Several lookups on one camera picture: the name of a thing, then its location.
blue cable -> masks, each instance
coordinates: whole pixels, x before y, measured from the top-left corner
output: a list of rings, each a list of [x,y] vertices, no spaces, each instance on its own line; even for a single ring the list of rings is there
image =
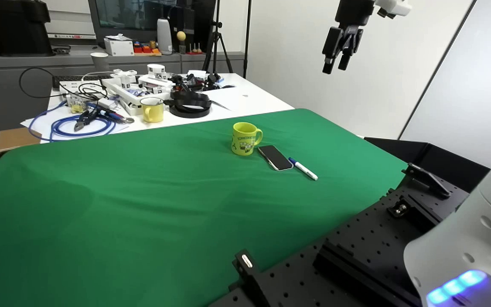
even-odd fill
[[[36,136],[36,137],[39,137],[39,139],[44,139],[44,141],[56,141],[56,139],[55,139],[55,134],[63,134],[63,136],[70,136],[70,137],[73,137],[73,136],[75,136],[75,137],[77,137],[77,136],[94,136],[94,134],[101,134],[101,132],[109,134],[109,132],[116,127],[116,122],[108,120],[108,119],[102,117],[102,119],[99,119],[99,120],[104,122],[104,127],[101,127],[101,129],[97,129],[97,131],[89,131],[89,132],[67,132],[67,131],[62,129],[62,124],[79,119],[79,115],[68,115],[68,117],[62,117],[62,119],[58,119],[58,120],[55,120],[55,122],[51,124],[51,134],[50,134],[50,137],[43,137],[43,136],[38,136],[38,134],[33,132],[33,125],[34,125],[34,122],[36,122],[39,117],[43,117],[43,115],[46,115],[46,113],[60,108],[60,107],[63,107],[65,103],[67,103],[67,100],[60,102],[60,103],[58,103],[56,107],[53,107],[53,108],[48,108],[44,113],[36,115],[36,117],[29,122],[29,125],[27,125],[29,134],[33,134],[33,136]]]

white robot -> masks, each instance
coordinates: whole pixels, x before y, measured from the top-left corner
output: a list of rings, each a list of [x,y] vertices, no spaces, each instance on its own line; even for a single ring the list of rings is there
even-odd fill
[[[382,16],[411,11],[408,0],[341,0],[336,13],[339,26],[329,30],[324,45],[324,73],[333,71],[339,52],[339,67],[346,69],[375,4]],[[425,307],[460,304],[460,294],[469,289],[491,291],[491,171],[455,212],[408,243],[404,264]],[[491,299],[467,303],[491,304]]]

mug handle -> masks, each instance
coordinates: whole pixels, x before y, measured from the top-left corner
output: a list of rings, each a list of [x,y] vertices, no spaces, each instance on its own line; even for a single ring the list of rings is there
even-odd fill
[[[259,144],[261,139],[263,139],[263,129],[258,129],[256,132],[258,132],[258,134],[256,134],[256,144]]]

table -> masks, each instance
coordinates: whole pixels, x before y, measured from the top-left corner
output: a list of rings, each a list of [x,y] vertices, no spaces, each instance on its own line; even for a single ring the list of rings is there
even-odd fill
[[[319,173],[230,151],[230,125]],[[404,161],[305,110],[12,149],[0,159],[0,304],[205,304],[244,248],[285,258],[401,182]]]
[[[208,90],[205,93],[212,100],[225,105],[227,108],[213,103],[210,113],[203,115],[203,117],[177,117],[177,115],[171,113],[169,110],[166,110],[162,122],[147,124],[140,117],[135,117],[133,124],[118,124],[114,132],[128,132],[128,131],[138,131],[138,129],[154,129],[154,127],[164,127],[164,125],[179,125],[179,124],[191,124],[191,122],[217,120],[217,119],[223,119],[223,117],[266,113],[266,112],[293,108],[290,103],[280,100],[278,96],[271,95],[270,91],[251,83],[249,79],[242,78],[237,73],[220,73],[220,74],[222,74],[225,83],[232,83],[235,86],[234,88]],[[60,103],[60,96],[51,96],[48,108],[53,108],[58,103]],[[43,137],[48,137],[50,136],[50,124],[55,119],[67,117],[67,115],[72,115],[72,112],[67,107],[62,107],[56,112],[44,115],[44,119],[46,119],[44,122],[38,120],[33,125],[33,129],[41,131]],[[58,139],[77,139],[77,137],[58,136]]]

white table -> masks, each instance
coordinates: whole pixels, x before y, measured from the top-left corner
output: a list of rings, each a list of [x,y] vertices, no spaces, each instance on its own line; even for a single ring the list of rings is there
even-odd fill
[[[230,83],[234,86],[232,88],[220,88],[220,90],[208,90],[205,93],[212,100],[225,105],[227,108],[218,105],[218,103],[212,103],[210,113],[203,115],[203,117],[177,117],[177,115],[171,113],[166,108],[164,120],[162,122],[152,122],[152,124],[147,124],[140,117],[133,115],[135,117],[133,124],[118,124],[118,127],[111,134],[293,108],[290,103],[287,103],[287,102],[280,100],[278,96],[268,93],[266,90],[263,90],[258,84],[251,83],[249,79],[242,78],[241,74],[222,73],[222,78],[223,78],[225,83]],[[60,102],[62,102],[60,96],[51,96],[51,100],[48,103],[48,108],[56,107]],[[53,120],[56,120],[60,117],[67,117],[67,115],[72,115],[72,112],[67,107],[60,107],[58,110],[39,117],[33,124],[33,129],[41,132],[43,137],[48,137],[50,122],[53,122]],[[77,137],[58,136],[56,139],[77,139]]]

